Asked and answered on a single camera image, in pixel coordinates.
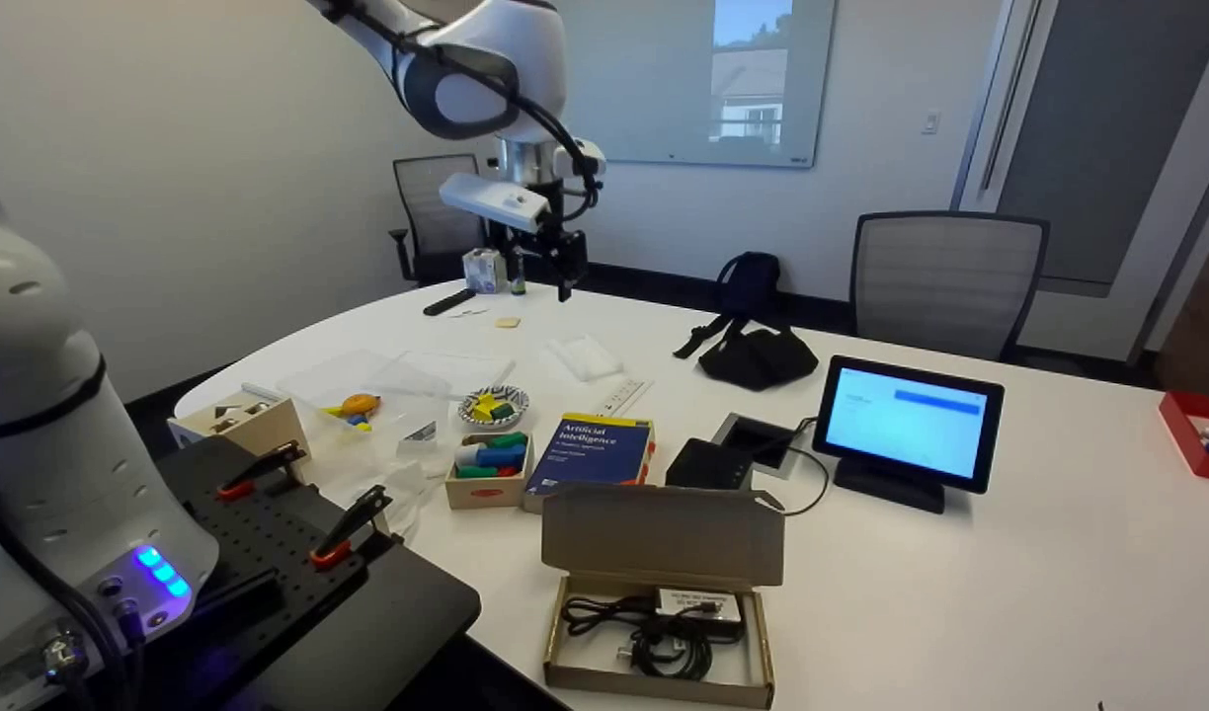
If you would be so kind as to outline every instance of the black chair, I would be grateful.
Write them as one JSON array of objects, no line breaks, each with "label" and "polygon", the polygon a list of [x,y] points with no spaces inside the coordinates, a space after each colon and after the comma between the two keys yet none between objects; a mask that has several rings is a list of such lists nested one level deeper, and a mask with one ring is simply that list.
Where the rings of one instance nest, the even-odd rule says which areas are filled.
[{"label": "black chair", "polygon": [[866,214],[848,304],[869,340],[1006,358],[1025,321],[1047,219],[1000,214]]},{"label": "black chair", "polygon": [[459,257],[482,243],[482,219],[443,206],[438,186],[450,172],[479,172],[475,155],[396,157],[397,201],[406,228],[391,228],[401,279],[459,279]]}]

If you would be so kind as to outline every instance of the blue book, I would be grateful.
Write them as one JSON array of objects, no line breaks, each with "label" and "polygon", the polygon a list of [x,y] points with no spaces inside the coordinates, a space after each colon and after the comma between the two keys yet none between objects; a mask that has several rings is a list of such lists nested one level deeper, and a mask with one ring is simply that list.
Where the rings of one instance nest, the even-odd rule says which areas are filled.
[{"label": "blue book", "polygon": [[541,509],[541,497],[561,484],[641,484],[647,452],[647,418],[566,410],[526,481],[521,509]]}]

